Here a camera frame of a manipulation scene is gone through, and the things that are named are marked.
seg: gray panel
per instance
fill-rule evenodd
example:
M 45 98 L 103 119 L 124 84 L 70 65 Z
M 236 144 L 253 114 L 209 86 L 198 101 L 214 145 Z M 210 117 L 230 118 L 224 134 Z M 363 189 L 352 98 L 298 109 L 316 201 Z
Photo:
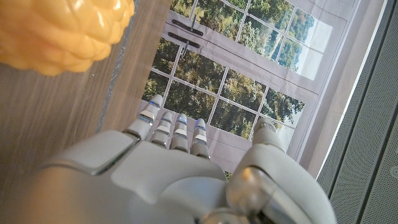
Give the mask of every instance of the gray panel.
M 390 21 L 330 200 L 339 223 L 355 223 L 372 187 L 398 102 L 398 12 Z
M 391 167 L 398 166 L 396 149 L 398 149 L 398 119 L 384 151 L 361 223 L 398 222 L 398 179 L 390 174 Z
M 388 27 L 389 18 L 391 16 L 394 0 L 387 2 L 386 9 L 380 21 L 379 28 L 377 29 L 374 41 L 369 51 L 368 58 L 364 64 L 363 71 L 359 77 L 358 84 L 351 97 L 345 116 L 341 122 L 341 126 L 337 132 L 335 141 L 330 150 L 329 156 L 325 161 L 323 169 L 318 176 L 318 183 L 321 185 L 327 195 L 330 196 L 331 190 L 334 187 L 335 179 L 340 169 L 340 162 L 344 156 L 347 143 L 351 137 L 352 129 L 358 115 L 359 108 L 363 101 L 364 93 L 368 87 L 368 82 L 371 77 L 373 66 L 379 54 L 383 36 Z

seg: window pane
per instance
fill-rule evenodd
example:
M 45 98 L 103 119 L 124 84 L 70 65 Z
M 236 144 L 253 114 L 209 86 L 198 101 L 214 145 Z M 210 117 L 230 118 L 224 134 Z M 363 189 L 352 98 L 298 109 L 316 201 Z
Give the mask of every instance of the window pane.
M 268 89 L 261 113 L 296 127 L 304 109 L 304 105 L 305 103 L 299 100 L 293 99 L 273 89 Z
M 280 52 L 278 64 L 295 71 L 303 77 L 314 80 L 321 60 L 321 53 L 286 38 Z
M 192 11 L 193 0 L 173 0 L 170 10 L 185 17 L 189 17 Z
M 295 129 L 284 126 L 283 124 L 274 123 L 276 133 L 282 143 L 282 147 L 287 150 L 292 141 Z
M 247 16 L 239 43 L 265 58 L 276 60 L 283 36 Z
M 150 71 L 147 85 L 145 86 L 144 94 L 142 99 L 149 101 L 154 95 L 160 94 L 164 96 L 167 83 L 169 79 L 163 75 Z
M 257 111 L 265 90 L 265 85 L 229 69 L 221 96 Z
M 207 122 L 214 100 L 213 96 L 173 81 L 164 108 Z
M 235 40 L 243 13 L 218 0 L 199 0 L 195 14 L 200 24 Z
M 249 139 L 256 115 L 225 101 L 218 100 L 211 125 Z
M 332 26 L 297 9 L 290 25 L 289 35 L 313 49 L 324 52 L 332 30 Z
M 179 45 L 161 38 L 152 67 L 170 74 L 172 72 L 175 57 L 178 53 L 178 48 Z
M 284 32 L 293 9 L 294 6 L 285 0 L 253 0 L 249 13 Z
M 178 60 L 175 76 L 217 93 L 224 71 L 225 67 L 219 63 L 188 50 L 185 57 Z
M 243 10 L 246 9 L 246 5 L 248 4 L 248 0 L 229 0 L 228 2 Z

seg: door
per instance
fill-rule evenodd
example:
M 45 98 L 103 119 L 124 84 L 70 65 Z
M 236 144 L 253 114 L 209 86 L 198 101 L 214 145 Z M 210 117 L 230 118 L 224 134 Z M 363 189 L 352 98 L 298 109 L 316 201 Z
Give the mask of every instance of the door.
M 203 118 L 224 170 L 260 117 L 296 159 L 343 30 L 338 17 L 313 14 L 285 0 L 174 0 L 142 99 L 158 93 L 165 109 Z

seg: wooden surface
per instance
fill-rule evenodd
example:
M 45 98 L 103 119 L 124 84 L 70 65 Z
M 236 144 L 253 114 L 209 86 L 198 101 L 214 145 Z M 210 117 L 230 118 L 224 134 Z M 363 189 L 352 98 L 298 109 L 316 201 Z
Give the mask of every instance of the wooden surface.
M 117 76 L 122 43 L 84 73 L 45 77 L 0 64 L 0 209 L 10 191 L 51 155 L 96 131 L 122 130 L 132 121 L 170 4 L 140 1 Z

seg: yellow toy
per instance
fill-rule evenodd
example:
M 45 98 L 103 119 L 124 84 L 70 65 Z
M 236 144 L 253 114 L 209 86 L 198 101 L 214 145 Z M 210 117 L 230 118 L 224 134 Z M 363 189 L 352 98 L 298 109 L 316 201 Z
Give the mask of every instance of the yellow toy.
M 45 75 L 83 72 L 109 55 L 133 14 L 132 0 L 2 0 L 0 62 Z

